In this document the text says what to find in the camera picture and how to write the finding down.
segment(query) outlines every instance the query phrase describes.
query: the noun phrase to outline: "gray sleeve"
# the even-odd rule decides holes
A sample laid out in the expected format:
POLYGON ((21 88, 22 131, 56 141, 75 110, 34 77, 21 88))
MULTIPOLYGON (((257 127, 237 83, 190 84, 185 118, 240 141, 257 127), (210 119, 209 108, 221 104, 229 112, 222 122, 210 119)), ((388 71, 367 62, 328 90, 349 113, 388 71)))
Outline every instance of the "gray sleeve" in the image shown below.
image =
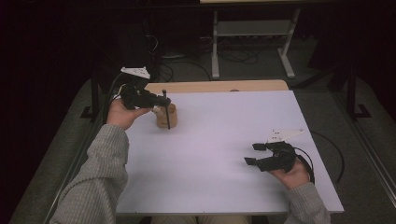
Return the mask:
POLYGON ((88 148, 88 159, 61 194, 49 223, 115 223, 118 198, 128 175, 128 137, 104 125, 88 148))
POLYGON ((290 214, 285 224, 331 223, 330 214, 312 183, 301 185, 287 192, 290 214))

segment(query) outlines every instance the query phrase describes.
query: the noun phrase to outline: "white paper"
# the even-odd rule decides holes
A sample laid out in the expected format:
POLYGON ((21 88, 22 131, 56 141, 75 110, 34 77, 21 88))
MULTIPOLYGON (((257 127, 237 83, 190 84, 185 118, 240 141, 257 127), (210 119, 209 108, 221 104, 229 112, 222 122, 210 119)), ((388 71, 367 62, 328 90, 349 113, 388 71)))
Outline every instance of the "white paper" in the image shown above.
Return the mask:
MULTIPOLYGON (((255 151, 252 144, 265 143, 273 129, 309 130, 292 91, 168 97, 177 106, 175 128, 158 128, 155 115, 149 113, 127 130, 129 180, 118 213, 252 215, 289 210, 282 184, 246 165, 244 157, 271 157, 271 151, 255 151)), ((344 211, 310 133, 287 142, 313 160, 316 186, 328 210, 344 211)))

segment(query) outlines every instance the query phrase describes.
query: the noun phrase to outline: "black device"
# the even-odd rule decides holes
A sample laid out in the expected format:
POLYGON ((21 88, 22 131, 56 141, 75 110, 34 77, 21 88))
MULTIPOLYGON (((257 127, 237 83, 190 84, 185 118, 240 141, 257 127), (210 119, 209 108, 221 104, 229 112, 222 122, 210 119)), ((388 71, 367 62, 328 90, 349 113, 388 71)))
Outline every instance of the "black device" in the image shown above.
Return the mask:
POLYGON ((259 151, 265 151, 266 149, 269 149, 273 152, 273 156, 260 160, 245 157, 245 162, 247 163, 247 165, 257 166, 262 172, 283 169, 287 173, 293 168, 295 160, 299 159, 308 171, 310 181, 312 183, 315 183, 313 165, 311 168, 311 166, 304 159, 304 157, 296 153, 296 147, 293 147, 291 144, 286 142, 274 142, 265 144, 256 143, 253 144, 253 148, 259 151))
POLYGON ((123 84, 120 87, 122 103, 127 109, 135 109, 136 107, 151 108, 155 105, 165 107, 168 129, 171 129, 168 111, 171 99, 166 97, 166 90, 163 90, 163 95, 157 95, 145 90, 147 84, 148 82, 143 78, 140 78, 136 84, 134 84, 134 82, 123 84))

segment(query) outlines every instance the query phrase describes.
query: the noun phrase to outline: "hand-mounted device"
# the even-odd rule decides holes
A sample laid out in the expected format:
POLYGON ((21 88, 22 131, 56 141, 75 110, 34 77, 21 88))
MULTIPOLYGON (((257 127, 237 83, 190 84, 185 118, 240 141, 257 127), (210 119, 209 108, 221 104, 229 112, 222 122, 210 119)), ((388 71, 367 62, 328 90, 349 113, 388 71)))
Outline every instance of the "hand-mounted device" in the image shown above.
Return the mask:
POLYGON ((127 109, 150 108, 163 106, 165 108, 166 118, 168 121, 168 129, 170 129, 168 106, 171 104, 171 99, 166 97, 166 90, 163 90, 163 95, 157 95, 145 90, 149 84, 150 74, 143 68, 121 68, 123 74, 134 75, 134 79, 126 84, 120 86, 119 96, 122 103, 127 109))
POLYGON ((291 138, 303 132, 304 130, 281 130, 281 131, 274 130, 273 135, 268 139, 267 143, 253 144, 254 150, 265 151, 266 149, 269 149, 273 152, 273 156, 260 160, 256 160, 255 158, 245 157, 245 162, 247 163, 247 165, 253 165, 259 167, 260 171, 262 172, 283 169, 285 173, 287 173, 293 168, 295 160, 297 158, 303 163, 306 170, 308 171, 310 176, 310 181, 312 183, 315 183, 315 177, 313 171, 314 167, 312 161, 311 161, 311 166, 312 166, 311 168, 311 166, 304 159, 304 157, 296 153, 295 149, 299 149, 299 148, 293 147, 291 144, 288 144, 284 141, 285 139, 291 138))

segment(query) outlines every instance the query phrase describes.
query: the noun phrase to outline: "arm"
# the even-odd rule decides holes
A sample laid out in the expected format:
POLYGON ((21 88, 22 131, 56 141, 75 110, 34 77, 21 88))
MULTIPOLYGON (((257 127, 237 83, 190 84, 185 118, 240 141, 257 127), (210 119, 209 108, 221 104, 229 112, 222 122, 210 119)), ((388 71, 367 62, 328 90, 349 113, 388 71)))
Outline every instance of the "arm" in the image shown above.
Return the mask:
POLYGON ((299 160, 296 160, 293 169, 287 173, 283 170, 270 173, 288 189, 286 196, 291 211, 286 224, 330 223, 330 214, 314 184, 309 182, 308 172, 299 160))
POLYGON ((149 109, 127 110, 112 103, 107 124, 88 148, 87 161, 61 194, 50 223, 115 223, 118 198, 127 174, 128 137, 124 130, 149 109))

